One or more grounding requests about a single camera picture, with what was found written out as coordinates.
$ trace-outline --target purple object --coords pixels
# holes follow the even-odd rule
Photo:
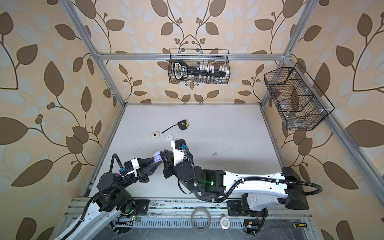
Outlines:
[[[153,155],[153,158],[155,159],[155,162],[160,162],[161,161],[160,151],[155,152],[155,154]]]

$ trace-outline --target white platform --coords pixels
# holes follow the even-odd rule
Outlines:
[[[151,138],[152,132],[162,132],[183,119],[190,124],[187,130],[175,126]],[[109,171],[112,154],[116,153],[122,163],[136,157],[153,157],[156,151],[172,150],[165,138],[169,133],[185,139],[195,165],[202,169],[240,174],[281,171],[258,105],[128,105],[90,196],[97,193],[100,176]],[[118,170],[115,162],[113,172]],[[137,182],[127,190],[133,197],[194,198],[179,190],[175,176],[165,179],[162,172],[163,164],[148,183]]]

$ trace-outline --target wire basket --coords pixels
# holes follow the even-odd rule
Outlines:
[[[224,49],[172,48],[169,82],[228,84],[231,75],[228,55],[229,50]]]
[[[265,85],[273,99],[286,130],[313,130],[334,110],[333,104],[313,81],[308,87],[301,75],[302,67],[283,67],[264,74]],[[313,91],[320,91],[330,105],[324,106]]]

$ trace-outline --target white round object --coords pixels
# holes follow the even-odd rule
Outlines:
[[[172,135],[172,134],[167,134],[167,135],[166,135],[166,139],[167,139],[168,141],[171,141],[171,140],[173,139],[173,135]]]
[[[220,219],[220,227],[224,230],[227,230],[231,227],[231,221],[227,217],[222,217]]]

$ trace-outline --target wallpaper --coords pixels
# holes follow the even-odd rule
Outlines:
[[[166,61],[109,61],[107,67],[127,103],[258,103],[266,93],[263,75],[273,61],[230,62],[228,84],[170,83]],[[105,89],[105,97],[110,97]]]
[[[283,53],[304,0],[72,0],[99,52]]]
[[[324,240],[382,239],[384,208],[326,123],[312,131],[287,131],[275,105],[265,109],[286,165],[302,180],[323,187],[320,194],[307,196],[320,236]]]
[[[120,106],[57,1],[0,1],[1,239],[47,240]]]
[[[320,84],[335,114],[384,174],[384,2],[320,1],[293,59]]]

